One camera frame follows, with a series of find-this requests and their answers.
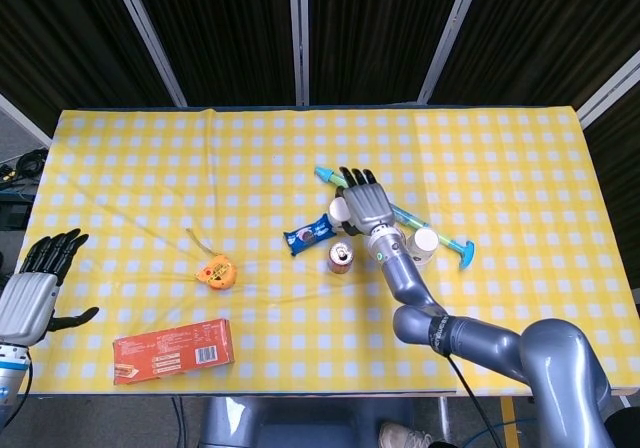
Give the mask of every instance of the tablecloth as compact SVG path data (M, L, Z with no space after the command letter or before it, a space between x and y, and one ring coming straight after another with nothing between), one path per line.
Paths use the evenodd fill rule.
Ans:
M476 242L467 270L442 247L422 270L452 313L516 331L565 318L614 388L640 386L640 322L575 113L486 108L65 111L23 255L42 236L89 233L56 312L100 312L34 347L33 390L460 391L444 360L394 338L397 303L362 238L346 275L326 266L336 238L289 254L282 232L317 219L333 196L315 165L369 167L392 202ZM208 257L186 228L237 264L231 290L194 279ZM115 338L218 317L231 320L233 365L113 386ZM528 392L463 370L479 393Z

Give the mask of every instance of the robotic arm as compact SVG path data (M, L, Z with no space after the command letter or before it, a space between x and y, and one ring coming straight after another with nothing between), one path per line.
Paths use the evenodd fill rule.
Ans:
M585 334L557 319L537 321L518 335L449 315L429 292L393 228L393 211L373 173L340 170L349 185L336 190L351 214L345 231L370 236L369 254L378 260L393 297L403 305L394 314L396 336L529 385L543 446L613 448L600 417L611 387Z
M80 326L98 313L93 307L79 316L53 316L73 257L89 238L79 234L75 229L38 241L0 296L0 432L13 417L25 373L32 372L29 347L42 340L47 331Z

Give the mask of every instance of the tape measure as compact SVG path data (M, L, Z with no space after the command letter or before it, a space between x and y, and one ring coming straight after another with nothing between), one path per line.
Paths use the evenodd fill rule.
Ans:
M231 260L218 253L196 273L196 278L214 290L228 290L236 282L237 275L238 270Z

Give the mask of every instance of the can lid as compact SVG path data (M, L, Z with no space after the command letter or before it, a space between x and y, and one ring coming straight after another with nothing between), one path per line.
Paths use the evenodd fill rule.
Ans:
M435 251L438 248L438 234L431 228L420 228L414 235L416 246L422 251Z
M329 258L337 265L348 265L353 260L353 249L349 244L339 241L329 249Z

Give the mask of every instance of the blue wrapper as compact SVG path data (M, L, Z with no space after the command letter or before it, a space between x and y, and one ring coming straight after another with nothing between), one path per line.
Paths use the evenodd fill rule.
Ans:
M336 233L333 231L326 213L315 223L303 226L290 233L284 232L284 239L291 249L292 256L296 256L310 246L332 236L336 236Z

